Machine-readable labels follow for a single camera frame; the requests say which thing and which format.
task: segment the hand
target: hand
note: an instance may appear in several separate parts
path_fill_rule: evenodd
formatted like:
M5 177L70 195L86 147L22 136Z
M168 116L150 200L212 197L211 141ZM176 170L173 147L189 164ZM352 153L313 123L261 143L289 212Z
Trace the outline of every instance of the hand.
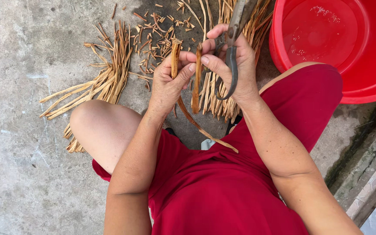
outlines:
M232 71L224 62L227 45L222 47L219 57L213 55L216 48L214 39L224 31L227 31L227 29L228 24L218 24L207 33L209 39L203 42L203 56L201 57L201 62L211 71L220 76L223 79L227 90L229 90L230 84L232 83ZM234 45L237 46L236 61L238 82L232 97L240 106L242 106L250 103L251 99L259 98L259 90L256 85L255 76L255 52L243 34L239 35Z
M194 53L181 51L179 54L178 75L171 78L171 55L154 70L152 96L149 101L150 113L165 117L170 113L181 95L181 90L186 89L192 75L194 75L197 57Z

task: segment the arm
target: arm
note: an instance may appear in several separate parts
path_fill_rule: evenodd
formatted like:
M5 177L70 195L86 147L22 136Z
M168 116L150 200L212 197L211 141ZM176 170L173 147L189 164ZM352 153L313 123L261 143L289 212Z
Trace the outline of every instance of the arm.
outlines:
M310 234L362 234L339 206L301 142L255 95L241 106L259 156L287 206L302 218Z
M104 234L150 234L148 190L156 167L162 124L195 71L196 56L181 51L172 80L170 56L155 69L149 108L114 168L107 192Z
M227 89L230 69L213 55L214 38L227 30L219 24L208 32L201 62L222 77ZM329 192L324 180L301 142L274 116L259 96L256 85L254 51L243 34L236 40L238 83L233 99L243 111L256 150L268 168L287 206L302 218L310 234L362 234Z

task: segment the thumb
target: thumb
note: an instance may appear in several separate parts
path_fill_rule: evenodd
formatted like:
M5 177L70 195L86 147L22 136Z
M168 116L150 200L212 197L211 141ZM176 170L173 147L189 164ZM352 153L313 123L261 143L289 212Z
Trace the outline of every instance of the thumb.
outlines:
M171 81L171 83L178 87L179 89L182 89L182 87L188 83L189 79L192 77L192 75L194 75L194 72L195 72L195 68L196 68L196 64L195 63L190 63L190 64L187 64L185 67L183 67L178 75L176 76L176 78Z
M226 83L226 81L230 82L232 80L232 71L219 57L206 54L201 56L201 62L211 71L220 76L224 80L224 83Z

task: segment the fingernail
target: fingernail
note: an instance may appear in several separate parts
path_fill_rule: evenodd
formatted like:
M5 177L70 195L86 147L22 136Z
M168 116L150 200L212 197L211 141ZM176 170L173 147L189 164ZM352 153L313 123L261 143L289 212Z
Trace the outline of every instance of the fingernail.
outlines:
M191 64L191 65L188 67L188 69L189 69L189 71L194 72L194 71L195 71L195 67L196 67L196 64Z
M207 65L208 64L208 58L205 56L201 56L201 63Z

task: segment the water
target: water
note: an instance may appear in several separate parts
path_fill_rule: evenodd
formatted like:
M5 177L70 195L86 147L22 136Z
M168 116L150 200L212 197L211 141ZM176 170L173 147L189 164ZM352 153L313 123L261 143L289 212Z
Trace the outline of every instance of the water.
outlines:
M341 0L306 0L285 13L282 33L293 65L317 61L338 67L351 54L358 25L352 9Z

